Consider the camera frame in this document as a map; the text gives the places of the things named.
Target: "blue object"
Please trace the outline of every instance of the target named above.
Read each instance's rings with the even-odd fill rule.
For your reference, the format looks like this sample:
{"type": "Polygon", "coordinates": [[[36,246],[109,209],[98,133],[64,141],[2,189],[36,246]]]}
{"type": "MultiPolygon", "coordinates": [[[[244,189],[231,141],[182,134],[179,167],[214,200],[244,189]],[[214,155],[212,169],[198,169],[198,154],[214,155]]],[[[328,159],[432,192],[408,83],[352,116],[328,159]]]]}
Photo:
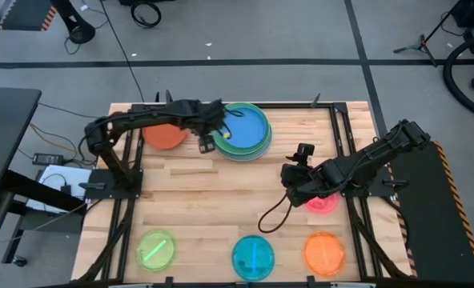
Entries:
{"type": "Polygon", "coordinates": [[[272,140],[272,129],[271,127],[269,127],[269,135],[267,136],[266,142],[263,144],[263,146],[261,146],[257,151],[253,153],[238,155],[238,154],[228,153],[217,145],[216,145],[216,148],[221,153],[221,155],[224,156],[225,158],[228,158],[230,160],[237,161],[237,162],[246,162],[246,161],[252,161],[252,160],[258,159],[262,157],[262,155],[266,154],[267,150],[269,149],[269,146],[271,145],[271,140],[272,140]]]}
{"type": "Polygon", "coordinates": [[[225,116],[224,122],[230,131],[226,128],[221,131],[223,134],[231,133],[231,137],[225,140],[238,148],[250,148],[259,144],[265,137],[267,129],[262,116],[251,108],[240,107],[232,110],[240,111],[243,116],[237,117],[229,113],[225,116]]]}
{"type": "Polygon", "coordinates": [[[244,281],[258,282],[269,276],[275,267],[275,252],[266,239],[249,235],[235,244],[231,264],[244,281]]]}

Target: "green bowl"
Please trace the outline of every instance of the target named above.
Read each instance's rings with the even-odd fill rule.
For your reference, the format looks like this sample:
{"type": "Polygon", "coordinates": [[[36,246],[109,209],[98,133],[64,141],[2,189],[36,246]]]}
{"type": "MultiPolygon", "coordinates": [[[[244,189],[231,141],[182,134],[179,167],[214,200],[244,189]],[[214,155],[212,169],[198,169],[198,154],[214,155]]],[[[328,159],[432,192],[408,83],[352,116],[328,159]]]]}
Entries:
{"type": "Polygon", "coordinates": [[[174,255],[175,242],[164,230],[152,230],[144,234],[135,250],[136,262],[150,272],[166,269],[174,255]]]}
{"type": "Polygon", "coordinates": [[[251,103],[247,103],[247,102],[237,102],[237,103],[227,104],[225,108],[227,108],[228,110],[237,109],[237,108],[248,108],[248,109],[252,109],[256,111],[262,117],[262,120],[265,122],[267,130],[266,130],[266,134],[264,138],[257,145],[253,147],[248,147],[248,148],[235,147],[231,145],[230,143],[228,143],[227,140],[223,136],[221,136],[221,134],[219,134],[217,131],[214,131],[212,133],[212,137],[214,138],[214,142],[216,146],[219,148],[219,150],[224,150],[229,154],[235,154],[235,155],[252,154],[256,152],[257,150],[259,150],[265,144],[267,140],[267,134],[271,133],[271,129],[270,129],[271,126],[269,125],[269,121],[267,120],[267,117],[262,112],[262,110],[258,108],[257,106],[251,103]]]}
{"type": "Polygon", "coordinates": [[[218,146],[216,146],[216,147],[217,147],[218,151],[221,153],[221,155],[224,156],[225,158],[228,158],[232,161],[237,161],[237,162],[247,162],[247,161],[256,160],[256,159],[262,157],[264,154],[266,154],[267,150],[269,150],[269,146],[271,145],[271,142],[272,142],[272,129],[269,126],[269,130],[267,131],[267,136],[265,137],[265,142],[263,143],[263,145],[260,148],[258,148],[253,153],[249,153],[249,154],[245,154],[245,155],[232,154],[232,153],[228,153],[227,151],[219,148],[218,146]]]}

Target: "wooden table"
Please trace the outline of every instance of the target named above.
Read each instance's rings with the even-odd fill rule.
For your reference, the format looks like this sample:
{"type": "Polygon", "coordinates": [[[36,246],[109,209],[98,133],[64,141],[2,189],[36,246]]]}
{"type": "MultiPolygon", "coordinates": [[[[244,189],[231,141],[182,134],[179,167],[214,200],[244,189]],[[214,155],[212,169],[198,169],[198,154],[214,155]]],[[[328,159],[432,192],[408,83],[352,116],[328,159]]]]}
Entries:
{"type": "MultiPolygon", "coordinates": [[[[110,112],[126,111],[130,107],[128,103],[115,103],[110,112]]],[[[348,102],[347,107],[359,150],[376,136],[371,113],[367,102],[348,102]]],[[[175,282],[242,281],[231,266],[231,250],[241,237],[261,234],[257,229],[259,217],[284,195],[279,172],[282,164],[288,162],[285,156],[296,152],[300,142],[315,144],[311,164],[337,155],[329,111],[264,112],[271,123],[273,140],[269,151],[253,162],[232,162],[217,152],[200,154],[197,138],[192,134],[173,150],[144,148],[143,192],[135,205],[125,282],[164,282],[166,276],[173,276],[175,282]],[[137,266],[135,247],[143,234],[158,228],[173,234],[177,254],[170,267],[153,274],[137,266]]],[[[341,118],[339,127],[344,135],[341,118]]],[[[114,148],[120,157],[123,144],[124,138],[114,148]]],[[[347,154],[347,143],[343,146],[347,154]]],[[[105,168],[103,162],[98,166],[105,168]]],[[[410,274],[396,212],[378,198],[368,202],[378,243],[402,271],[410,274]]],[[[104,200],[86,216],[72,278],[84,274],[104,247],[113,203],[113,200],[104,200]]],[[[279,223],[286,211],[287,202],[268,215],[263,222],[264,229],[279,223]]],[[[264,281],[306,281],[313,273],[303,264],[301,250],[307,236],[314,231],[333,233],[346,247],[347,264],[331,279],[359,280],[347,207],[340,199],[338,208],[329,215],[313,214],[303,206],[293,209],[282,228],[273,234],[262,234],[275,251],[275,269],[264,281]]],[[[364,253],[368,273],[372,274],[366,244],[364,253]]],[[[113,277],[118,256],[119,247],[116,247],[111,267],[113,277]]]]}

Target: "orange plate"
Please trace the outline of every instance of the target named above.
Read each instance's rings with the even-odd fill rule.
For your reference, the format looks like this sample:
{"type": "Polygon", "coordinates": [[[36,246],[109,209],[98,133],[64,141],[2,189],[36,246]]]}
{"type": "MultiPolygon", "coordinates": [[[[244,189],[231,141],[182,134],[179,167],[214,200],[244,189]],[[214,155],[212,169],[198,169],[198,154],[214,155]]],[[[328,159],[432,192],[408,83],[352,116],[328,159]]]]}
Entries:
{"type": "Polygon", "coordinates": [[[338,274],[346,260],[342,242],[333,234],[315,232],[304,243],[303,260],[312,272],[328,277],[338,274]]]}
{"type": "Polygon", "coordinates": [[[155,149],[171,149],[182,143],[187,130],[180,130],[170,124],[151,126],[143,129],[144,141],[155,149]]]}

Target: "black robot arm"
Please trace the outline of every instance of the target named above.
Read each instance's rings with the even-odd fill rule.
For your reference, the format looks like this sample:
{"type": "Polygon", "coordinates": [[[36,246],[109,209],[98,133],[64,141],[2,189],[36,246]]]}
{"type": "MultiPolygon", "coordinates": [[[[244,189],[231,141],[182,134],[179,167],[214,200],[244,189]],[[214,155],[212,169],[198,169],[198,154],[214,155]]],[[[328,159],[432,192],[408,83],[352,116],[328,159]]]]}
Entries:
{"type": "Polygon", "coordinates": [[[198,100],[177,100],[163,107],[149,107],[137,112],[115,112],[110,116],[101,117],[88,124],[84,129],[88,150],[99,156],[114,175],[118,188],[130,189],[134,183],[133,171],[128,163],[122,162],[113,150],[123,133],[161,124],[171,124],[180,129],[190,129],[199,136],[199,151],[213,151],[214,139],[210,135],[223,125],[225,115],[221,100],[203,104],[198,100]]]}
{"type": "Polygon", "coordinates": [[[294,207],[315,197],[326,198],[338,191],[353,195],[365,190],[376,177],[378,169],[398,154],[423,149],[429,139],[429,134],[423,132],[415,122],[403,120],[384,137],[377,138],[362,150],[349,156],[329,159],[314,168],[304,164],[303,160],[298,161],[308,156],[300,153],[301,147],[309,147],[304,151],[313,154],[313,146],[299,144],[298,153],[289,158],[299,164],[283,164],[282,183],[294,207]]]}

